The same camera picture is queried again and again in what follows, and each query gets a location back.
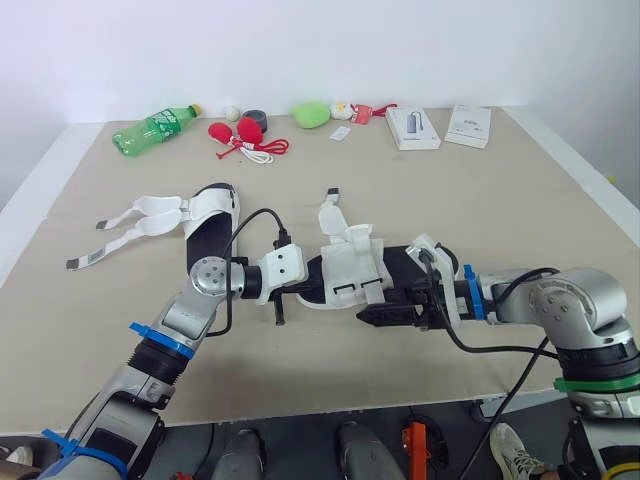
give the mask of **beige table surface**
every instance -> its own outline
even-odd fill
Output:
[[[430,110],[444,136],[448,110]],[[143,194],[188,197],[230,182],[246,216],[279,212],[305,254],[327,243],[317,211],[340,187],[351,224],[373,223],[386,245],[422,232],[442,241],[476,271],[519,266],[590,265],[617,277],[638,330],[639,250],[581,188],[509,116],[495,109],[485,150],[442,143],[437,151],[400,152],[384,119],[301,130],[270,118],[267,140],[285,137],[290,152],[260,166],[223,148],[198,120],[181,137],[135,159],[110,143],[124,123],[109,123],[87,152],[0,289],[0,432],[65,429],[84,403],[125,362],[139,341],[132,321],[151,323],[186,280],[181,232],[139,240],[105,261],[67,272],[65,260],[95,250],[120,231],[97,220],[122,212]],[[270,248],[272,221],[256,220],[239,252],[257,259]],[[442,331],[375,329],[358,309],[322,312],[285,301],[287,325],[273,308],[235,304],[232,332],[206,341],[177,383],[163,413],[170,424],[256,418],[465,399],[509,389],[528,360],[522,354],[470,355]],[[216,326],[222,323],[222,316]],[[466,322],[475,345],[536,345],[536,327]],[[541,359],[523,391],[549,388],[555,362]]]

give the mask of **sneaker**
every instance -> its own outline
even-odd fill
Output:
[[[218,460],[212,480],[261,480],[264,472],[262,440],[254,430],[240,430]]]
[[[502,470],[503,480],[529,480],[530,475],[547,471],[544,463],[532,457],[518,434],[506,423],[497,424],[489,437],[491,453]]]
[[[7,462],[19,463],[20,465],[33,466],[33,450],[31,447],[24,445],[16,448],[6,458]]]
[[[340,470],[346,480],[405,480],[393,456],[367,427],[347,422],[338,431]]]

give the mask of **green zip tie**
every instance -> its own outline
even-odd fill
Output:
[[[615,392],[618,390],[627,390],[629,388],[640,385],[640,373],[634,373],[628,377],[618,378],[616,380],[602,380],[597,382],[565,380],[564,378],[556,378],[553,387],[559,392],[570,392],[574,390],[588,392]]]

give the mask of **white product box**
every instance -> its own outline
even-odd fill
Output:
[[[469,147],[484,148],[489,141],[490,128],[491,109],[456,105],[451,112],[451,121],[444,140]]]
[[[392,107],[385,117],[399,150],[440,148],[440,137],[422,108]]]

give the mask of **white ball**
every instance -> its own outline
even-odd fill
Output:
[[[224,118],[230,122],[237,122],[240,119],[241,114],[242,112],[238,107],[234,107],[233,105],[227,105],[224,107]]]

